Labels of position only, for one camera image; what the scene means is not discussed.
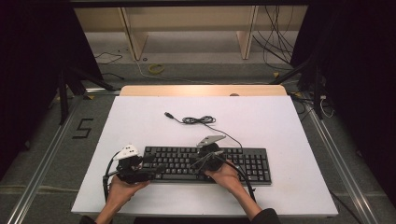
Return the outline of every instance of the person's left hand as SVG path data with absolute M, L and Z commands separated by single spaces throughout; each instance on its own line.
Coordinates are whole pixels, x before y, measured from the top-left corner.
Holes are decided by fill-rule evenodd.
M 114 175 L 111 180 L 106 205 L 111 205 L 113 209 L 117 209 L 117 211 L 119 211 L 129 200 L 131 200 L 138 190 L 144 188 L 148 184 L 149 181 L 128 184 L 121 181 L 116 175 Z

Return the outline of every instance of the gray floor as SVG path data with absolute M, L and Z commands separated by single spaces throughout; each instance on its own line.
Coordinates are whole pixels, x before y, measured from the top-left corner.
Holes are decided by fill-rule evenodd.
M 142 55 L 142 59 L 147 60 L 139 62 L 142 73 L 132 62 L 122 35 L 87 34 L 87 37 L 90 39 L 95 55 L 101 52 L 112 52 L 123 56 L 114 63 L 100 64 L 103 73 L 113 73 L 124 77 L 124 79 L 119 79 L 112 75 L 104 76 L 106 82 L 116 87 L 134 84 L 205 84 L 206 82 L 215 84 L 268 83 L 274 79 L 274 73 L 286 72 L 283 69 L 267 66 L 263 62 L 261 49 L 255 44 L 253 44 L 249 60 L 242 60 L 236 37 L 229 32 L 150 34 Z M 98 62 L 107 63 L 114 59 L 112 57 L 114 56 L 101 57 Z M 266 55 L 266 60 L 271 65 L 287 68 L 285 64 L 270 55 Z M 148 73 L 148 66 L 152 63 L 162 63 L 165 67 L 164 72 L 155 76 Z M 297 91 L 295 87 L 297 78 L 290 79 L 284 84 L 287 91 Z M 87 88 L 96 88 L 90 82 L 84 84 Z M 102 91 L 91 92 L 89 95 L 91 98 L 70 99 L 71 105 L 78 105 L 75 114 L 22 223 L 78 223 L 80 215 L 72 214 L 70 210 L 116 96 Z M 299 103 L 295 103 L 295 107 L 296 112 L 304 109 Z M 359 215 L 317 127 L 311 116 L 306 115 L 308 111 L 301 114 L 300 118 L 303 119 L 302 125 L 326 184 L 329 190 L 334 192 L 356 215 Z M 84 122 L 86 125 L 84 127 L 92 130 L 87 138 L 75 139 L 73 136 L 85 134 L 77 130 L 82 119 L 91 119 Z M 0 182 L 0 223 L 7 223 L 14 206 L 24 193 L 26 186 L 29 185 L 42 158 L 48 153 L 47 149 L 52 138 L 60 127 L 59 121 L 60 102 L 55 98 L 53 104 L 49 106 L 48 113 L 42 119 L 41 125 L 30 139 L 30 149 L 20 153 Z M 395 208 L 375 181 L 364 160 L 357 155 L 357 148 L 342 121 L 335 114 L 331 118 L 325 117 L 324 123 L 373 209 L 378 223 L 395 223 Z M 281 219 L 283 223 L 357 223 L 343 205 L 335 199 L 334 203 L 339 208 L 340 214 L 337 217 L 282 217 Z M 114 223 L 132 223 L 132 218 L 116 217 Z

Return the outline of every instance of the computer keyboard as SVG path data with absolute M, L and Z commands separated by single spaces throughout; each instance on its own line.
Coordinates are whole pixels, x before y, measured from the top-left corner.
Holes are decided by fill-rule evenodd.
M 144 163 L 144 168 L 156 168 L 165 164 L 166 168 L 156 174 L 152 183 L 214 183 L 214 181 L 198 170 L 192 169 L 193 157 L 198 147 L 146 147 L 145 156 L 155 154 L 153 162 Z M 221 147 L 224 158 L 239 166 L 252 186 L 270 185 L 271 174 L 265 148 Z

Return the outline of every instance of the sleeve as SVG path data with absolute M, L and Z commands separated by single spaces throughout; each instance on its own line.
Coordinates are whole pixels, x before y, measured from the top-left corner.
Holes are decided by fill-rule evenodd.
M 79 220 L 79 224 L 96 224 L 95 221 L 87 216 L 83 216 L 81 217 L 81 219 Z
M 267 208 L 257 214 L 250 224 L 280 224 L 280 220 L 274 209 Z

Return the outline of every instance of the white tabletop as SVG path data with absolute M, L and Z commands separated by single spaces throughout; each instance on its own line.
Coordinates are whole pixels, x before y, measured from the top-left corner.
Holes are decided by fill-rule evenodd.
M 289 96 L 154 97 L 119 96 L 92 157 L 72 212 L 99 213 L 105 198 L 102 176 L 112 156 L 128 144 L 142 153 L 145 146 L 195 147 L 208 135 L 204 125 L 184 125 L 185 117 L 216 118 L 213 128 L 226 132 L 243 147 L 265 147 L 271 186 L 255 187 L 261 208 L 280 216 L 333 217 L 338 214 Z M 220 147 L 239 147 L 227 137 Z M 110 171 L 115 170 L 116 162 Z M 154 184 L 139 190 L 119 214 L 143 217 L 243 217 L 227 190 L 216 184 Z

